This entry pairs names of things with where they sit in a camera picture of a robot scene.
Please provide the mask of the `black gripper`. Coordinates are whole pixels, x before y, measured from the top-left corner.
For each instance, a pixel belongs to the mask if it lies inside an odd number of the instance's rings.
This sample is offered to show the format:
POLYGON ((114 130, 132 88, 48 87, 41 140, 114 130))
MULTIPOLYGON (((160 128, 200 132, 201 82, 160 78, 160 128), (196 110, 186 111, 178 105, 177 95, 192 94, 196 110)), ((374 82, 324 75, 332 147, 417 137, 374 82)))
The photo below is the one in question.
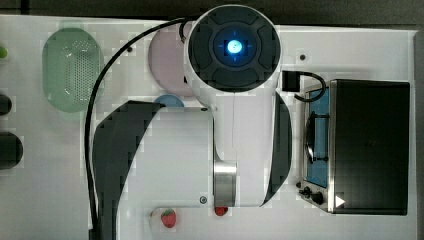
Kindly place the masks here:
POLYGON ((300 75, 296 71, 283 71, 282 90, 286 92, 300 91, 300 75))

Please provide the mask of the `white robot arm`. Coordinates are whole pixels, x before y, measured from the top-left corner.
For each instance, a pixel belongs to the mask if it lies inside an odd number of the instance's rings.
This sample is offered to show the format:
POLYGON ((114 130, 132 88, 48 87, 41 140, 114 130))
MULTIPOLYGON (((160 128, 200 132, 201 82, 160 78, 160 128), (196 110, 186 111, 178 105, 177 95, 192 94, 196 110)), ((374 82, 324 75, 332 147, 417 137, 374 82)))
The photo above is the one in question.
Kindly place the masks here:
POLYGON ((182 63, 198 106, 128 101, 95 130, 94 240, 153 240, 176 208, 271 200, 292 155, 281 55, 273 23, 253 8, 224 5, 196 19, 182 63))

